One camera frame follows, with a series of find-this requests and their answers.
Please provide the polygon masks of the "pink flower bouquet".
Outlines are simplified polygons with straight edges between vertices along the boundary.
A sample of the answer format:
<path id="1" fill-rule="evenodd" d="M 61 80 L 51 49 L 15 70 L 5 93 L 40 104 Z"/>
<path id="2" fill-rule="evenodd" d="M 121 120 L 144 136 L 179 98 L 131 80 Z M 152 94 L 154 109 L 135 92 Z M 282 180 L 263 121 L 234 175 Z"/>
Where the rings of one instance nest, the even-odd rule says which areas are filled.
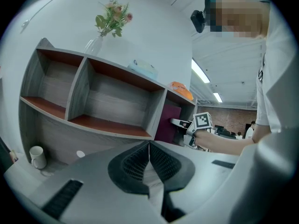
<path id="1" fill-rule="evenodd" d="M 123 28 L 132 21 L 133 15 L 129 12 L 129 3 L 121 4 L 117 0 L 110 0 L 106 5 L 100 3 L 105 13 L 96 15 L 95 27 L 100 37 L 111 34 L 113 37 L 122 37 Z"/>

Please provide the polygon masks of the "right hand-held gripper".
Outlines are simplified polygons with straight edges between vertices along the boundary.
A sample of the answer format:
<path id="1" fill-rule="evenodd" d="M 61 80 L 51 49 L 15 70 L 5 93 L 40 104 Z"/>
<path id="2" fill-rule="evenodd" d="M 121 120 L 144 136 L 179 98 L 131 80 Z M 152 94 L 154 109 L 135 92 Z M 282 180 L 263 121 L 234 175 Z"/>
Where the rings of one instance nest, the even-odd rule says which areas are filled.
<path id="1" fill-rule="evenodd" d="M 186 128 L 186 133 L 184 135 L 184 144 L 187 146 L 194 146 L 195 133 L 198 130 L 206 130 L 213 127 L 212 118 L 209 112 L 194 114 L 192 121 L 170 119 L 170 122 L 178 127 Z"/>

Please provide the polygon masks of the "white mug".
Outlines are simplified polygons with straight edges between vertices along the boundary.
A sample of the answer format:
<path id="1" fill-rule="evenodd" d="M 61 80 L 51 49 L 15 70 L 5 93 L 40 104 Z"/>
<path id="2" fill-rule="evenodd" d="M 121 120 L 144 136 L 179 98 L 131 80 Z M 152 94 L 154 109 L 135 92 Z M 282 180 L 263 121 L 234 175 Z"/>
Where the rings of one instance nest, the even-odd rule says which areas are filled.
<path id="1" fill-rule="evenodd" d="M 29 150 L 31 165 L 36 169 L 44 169 L 47 166 L 44 149 L 40 146 L 33 146 Z"/>

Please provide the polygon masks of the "person's right forearm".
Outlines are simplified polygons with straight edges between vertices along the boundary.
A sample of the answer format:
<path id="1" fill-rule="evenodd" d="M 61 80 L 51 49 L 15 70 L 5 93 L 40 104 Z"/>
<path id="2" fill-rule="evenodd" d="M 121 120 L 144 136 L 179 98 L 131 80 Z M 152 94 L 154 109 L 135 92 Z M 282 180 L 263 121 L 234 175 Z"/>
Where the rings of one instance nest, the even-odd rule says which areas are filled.
<path id="1" fill-rule="evenodd" d="M 262 135 L 261 127 L 256 125 L 253 136 L 250 139 L 227 139 L 207 131 L 198 130 L 195 133 L 195 144 L 210 149 L 212 152 L 240 155 L 246 146 L 256 144 Z"/>

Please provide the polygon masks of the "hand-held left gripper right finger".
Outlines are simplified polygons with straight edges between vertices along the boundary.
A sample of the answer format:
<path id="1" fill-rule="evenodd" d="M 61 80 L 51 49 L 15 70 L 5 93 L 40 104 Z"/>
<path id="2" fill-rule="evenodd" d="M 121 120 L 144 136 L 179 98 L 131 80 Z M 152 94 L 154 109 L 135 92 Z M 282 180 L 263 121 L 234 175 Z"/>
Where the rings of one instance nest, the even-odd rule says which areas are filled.
<path id="1" fill-rule="evenodd" d="M 238 158 L 151 141 L 149 160 L 164 186 L 161 216 L 171 223 L 202 206 L 224 183 Z"/>

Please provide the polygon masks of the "person's white shirt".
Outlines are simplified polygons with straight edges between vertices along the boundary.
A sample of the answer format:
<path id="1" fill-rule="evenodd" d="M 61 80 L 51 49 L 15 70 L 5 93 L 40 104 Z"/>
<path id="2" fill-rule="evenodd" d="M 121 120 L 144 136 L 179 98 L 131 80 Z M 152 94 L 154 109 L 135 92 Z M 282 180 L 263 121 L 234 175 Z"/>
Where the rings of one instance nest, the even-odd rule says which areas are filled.
<path id="1" fill-rule="evenodd" d="M 266 52 L 256 77 L 256 124 L 268 126 L 272 133 L 279 131 L 282 124 L 267 92 L 281 78 L 298 51 L 299 48 L 291 28 L 275 4 L 270 3 Z"/>

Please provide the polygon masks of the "white ribbed vase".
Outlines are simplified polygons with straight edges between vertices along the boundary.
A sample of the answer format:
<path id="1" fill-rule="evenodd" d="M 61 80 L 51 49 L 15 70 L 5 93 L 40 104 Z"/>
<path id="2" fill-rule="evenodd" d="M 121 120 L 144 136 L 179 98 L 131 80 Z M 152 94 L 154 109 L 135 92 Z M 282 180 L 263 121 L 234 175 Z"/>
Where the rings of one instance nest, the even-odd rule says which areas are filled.
<path id="1" fill-rule="evenodd" d="M 92 56 L 97 56 L 102 48 L 102 45 L 103 45 L 103 37 L 99 35 L 87 43 L 83 53 Z"/>

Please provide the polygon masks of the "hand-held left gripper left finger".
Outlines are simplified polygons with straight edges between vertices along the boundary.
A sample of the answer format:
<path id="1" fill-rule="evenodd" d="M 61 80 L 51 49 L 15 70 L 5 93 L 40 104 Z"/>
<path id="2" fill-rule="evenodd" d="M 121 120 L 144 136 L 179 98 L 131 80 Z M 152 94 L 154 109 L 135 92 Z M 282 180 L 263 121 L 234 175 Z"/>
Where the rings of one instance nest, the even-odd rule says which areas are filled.
<path id="1" fill-rule="evenodd" d="M 23 200 L 43 224 L 167 224 L 143 183 L 147 141 L 89 154 L 54 173 Z"/>

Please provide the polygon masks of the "orange plastic bag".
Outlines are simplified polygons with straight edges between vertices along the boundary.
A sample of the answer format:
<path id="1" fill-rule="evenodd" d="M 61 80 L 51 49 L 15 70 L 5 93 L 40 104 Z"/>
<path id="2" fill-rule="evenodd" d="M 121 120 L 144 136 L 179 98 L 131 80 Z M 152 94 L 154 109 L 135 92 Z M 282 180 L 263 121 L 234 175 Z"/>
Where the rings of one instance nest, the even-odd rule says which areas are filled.
<path id="1" fill-rule="evenodd" d="M 193 95 L 184 84 L 180 82 L 171 82 L 170 84 L 168 84 L 168 87 L 176 93 L 184 96 L 186 99 L 193 101 Z"/>

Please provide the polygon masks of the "grey wooden desk with hutch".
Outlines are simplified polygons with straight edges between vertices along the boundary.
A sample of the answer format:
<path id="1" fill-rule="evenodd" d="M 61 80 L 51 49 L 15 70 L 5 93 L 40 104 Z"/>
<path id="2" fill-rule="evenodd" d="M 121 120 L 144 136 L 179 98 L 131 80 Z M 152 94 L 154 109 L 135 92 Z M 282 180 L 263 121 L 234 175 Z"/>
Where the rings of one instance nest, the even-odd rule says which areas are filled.
<path id="1" fill-rule="evenodd" d="M 100 57 L 55 48 L 42 38 L 25 69 L 19 101 L 24 151 L 41 146 L 70 164 L 161 131 L 163 111 L 192 117 L 195 104 L 148 77 Z"/>

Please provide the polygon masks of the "dark red book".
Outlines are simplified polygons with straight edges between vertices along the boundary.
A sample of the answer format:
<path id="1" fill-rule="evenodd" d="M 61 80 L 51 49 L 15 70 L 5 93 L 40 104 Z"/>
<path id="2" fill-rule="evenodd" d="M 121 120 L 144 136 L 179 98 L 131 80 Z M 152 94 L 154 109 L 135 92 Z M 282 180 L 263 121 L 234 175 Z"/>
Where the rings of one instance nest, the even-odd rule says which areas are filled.
<path id="1" fill-rule="evenodd" d="M 181 107 L 165 104 L 158 124 L 154 140 L 173 143 L 177 128 L 171 123 L 171 119 L 179 119 Z"/>

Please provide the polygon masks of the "light blue tissue pack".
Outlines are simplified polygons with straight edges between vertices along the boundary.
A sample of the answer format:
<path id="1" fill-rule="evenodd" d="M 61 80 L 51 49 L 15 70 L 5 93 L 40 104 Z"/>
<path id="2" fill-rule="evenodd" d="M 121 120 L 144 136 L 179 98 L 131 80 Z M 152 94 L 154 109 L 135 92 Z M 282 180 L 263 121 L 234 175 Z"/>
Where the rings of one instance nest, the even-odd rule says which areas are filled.
<path id="1" fill-rule="evenodd" d="M 131 69 L 143 76 L 156 80 L 158 71 L 156 68 L 142 59 L 134 59 L 129 62 L 128 69 Z"/>

